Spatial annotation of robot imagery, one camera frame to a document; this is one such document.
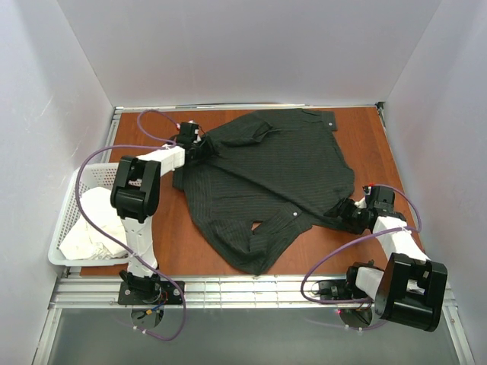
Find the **dark pinstriped long sleeve shirt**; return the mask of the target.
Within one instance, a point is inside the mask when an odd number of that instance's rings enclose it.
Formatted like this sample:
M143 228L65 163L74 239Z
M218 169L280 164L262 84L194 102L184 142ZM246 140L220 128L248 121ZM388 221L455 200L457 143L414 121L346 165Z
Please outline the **dark pinstriped long sleeve shirt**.
M214 152L173 175L193 223L231 266L266 273L323 214L349 198L355 174L333 135L329 111L257 110L208 131Z

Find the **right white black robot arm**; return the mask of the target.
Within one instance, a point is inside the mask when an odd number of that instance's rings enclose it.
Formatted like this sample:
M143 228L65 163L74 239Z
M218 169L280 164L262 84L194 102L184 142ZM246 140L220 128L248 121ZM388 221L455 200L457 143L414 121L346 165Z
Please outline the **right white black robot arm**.
M390 202L347 198L330 214L354 232L395 232L377 239L388 258L384 270L374 263L356 262L347 269L346 279L319 285L321 300L359 300L370 297L375 313L389 322L433 332L440 322L447 283L447 268L420 250L406 218Z

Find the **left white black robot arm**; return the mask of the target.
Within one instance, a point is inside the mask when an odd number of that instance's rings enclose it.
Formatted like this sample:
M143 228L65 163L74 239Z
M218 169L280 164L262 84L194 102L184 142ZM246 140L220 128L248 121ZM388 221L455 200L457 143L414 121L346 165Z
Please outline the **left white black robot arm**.
M120 276L128 285L141 286L158 276L154 272L158 261L153 248L152 218L159 205L161 177L213 152L204 135L178 136L175 145L165 144L147 154L120 159L110 203L126 234L129 261Z

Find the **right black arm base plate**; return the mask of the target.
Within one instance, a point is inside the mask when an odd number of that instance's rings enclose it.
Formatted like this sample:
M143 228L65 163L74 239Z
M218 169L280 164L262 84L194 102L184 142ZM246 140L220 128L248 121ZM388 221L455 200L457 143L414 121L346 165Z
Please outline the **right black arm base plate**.
M364 291L359 290L347 282L346 279L316 281L312 286L311 293L321 300L351 300L355 303L371 302L371 299Z

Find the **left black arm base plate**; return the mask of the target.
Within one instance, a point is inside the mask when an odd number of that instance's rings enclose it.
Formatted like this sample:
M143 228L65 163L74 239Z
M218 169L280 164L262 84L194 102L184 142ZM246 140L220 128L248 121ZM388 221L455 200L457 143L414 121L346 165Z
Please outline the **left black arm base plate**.
M140 289L123 281L117 303L123 306L180 305L183 302L181 293L185 291L186 283L184 281L176 281L176 283L180 289L169 281L157 281L148 289Z

